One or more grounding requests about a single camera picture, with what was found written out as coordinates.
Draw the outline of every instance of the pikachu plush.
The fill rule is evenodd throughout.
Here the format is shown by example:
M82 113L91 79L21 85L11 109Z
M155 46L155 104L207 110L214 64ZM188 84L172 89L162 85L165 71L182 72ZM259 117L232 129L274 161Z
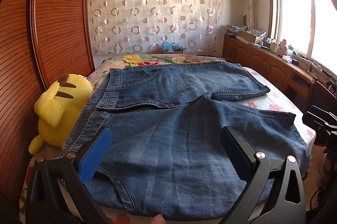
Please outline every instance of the pikachu plush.
M44 142L63 147L92 92L91 83L81 75L67 74L54 82L34 105L39 134L29 145L36 154Z

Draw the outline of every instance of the bed sheet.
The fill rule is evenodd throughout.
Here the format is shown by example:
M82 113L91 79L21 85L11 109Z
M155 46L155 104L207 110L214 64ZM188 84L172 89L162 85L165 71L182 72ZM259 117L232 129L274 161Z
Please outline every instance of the bed sheet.
M203 63L210 61L225 61L222 58L214 57L205 57L205 56L191 56L191 55L181 55L181 54L160 54L160 55L129 55L129 56L117 56L105 60L102 65L96 69L92 74L88 76L88 80L92 84L94 90L96 91L98 86L106 78L109 73L110 68L127 68L135 66L144 66L144 65L162 65L162 64L181 64L181 63ZM236 103L247 105L252 108L262 109L262 110L272 110L272 111L285 111L296 114L294 125L299 131L302 139L308 144L310 149L312 148L313 142L316 137L314 130L302 123L302 113L301 111L274 85L267 81L263 76L259 75L256 71L245 67L260 83L267 85L270 88L270 92L266 95L245 99L240 101L235 101ZM33 169L34 162L39 155L44 155L47 159L56 158L59 156L61 149L55 146L52 146L46 143L43 148L32 157L29 167L26 172L26 178L23 185L23 190L21 198L19 201L20 207L20 221L25 223L25 201L27 195L27 185L30 179L30 174ZM75 205L73 204L70 195L61 187L63 195L65 196L66 202L69 206L70 211L73 215L80 217ZM254 213L251 216L255 218L259 215L263 205L260 205L256 208ZM151 218L142 217L142 216L133 216L127 211L111 209L106 207L101 207L103 211L107 214L113 224L147 224L150 222ZM198 221L198 223L205 224L217 224L217 220L206 220Z

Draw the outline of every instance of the metal screw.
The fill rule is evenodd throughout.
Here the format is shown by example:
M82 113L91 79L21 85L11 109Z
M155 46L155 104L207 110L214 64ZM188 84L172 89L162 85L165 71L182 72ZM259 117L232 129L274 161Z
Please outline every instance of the metal screw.
M69 159L72 159L72 158L75 157L75 153L74 152L69 152L69 153L67 153L66 157L69 158Z
M293 156L288 156L288 160L294 163L296 161L296 158L294 158Z
M43 160L44 160L43 156L38 156L36 159L36 162L40 163L40 162L43 162Z
M265 155L264 153L262 153L262 152L257 152L257 153L256 153L256 156L257 156L258 158L265 158L265 157L266 157L266 155Z

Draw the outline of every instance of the brown slatted panel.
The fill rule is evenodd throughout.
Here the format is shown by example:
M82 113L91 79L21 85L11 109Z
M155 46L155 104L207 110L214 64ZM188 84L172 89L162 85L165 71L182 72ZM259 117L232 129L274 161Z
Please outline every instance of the brown slatted panel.
M37 134L34 103L41 88L27 33L27 0L0 3L0 191L18 205Z
M91 73L83 0L36 0L36 31L48 83L63 74Z

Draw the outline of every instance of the blue denim jeans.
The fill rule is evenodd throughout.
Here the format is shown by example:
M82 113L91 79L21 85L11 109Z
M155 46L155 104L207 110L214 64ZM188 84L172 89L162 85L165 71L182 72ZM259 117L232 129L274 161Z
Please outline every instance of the blue denim jeans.
M223 217L245 182L220 143L232 126L269 158L293 155L301 173L310 150L292 113L232 103L269 92L240 65L199 63L110 69L85 106L63 154L77 151L101 126L109 147L86 186L98 204L169 220ZM267 198L270 183L262 195Z

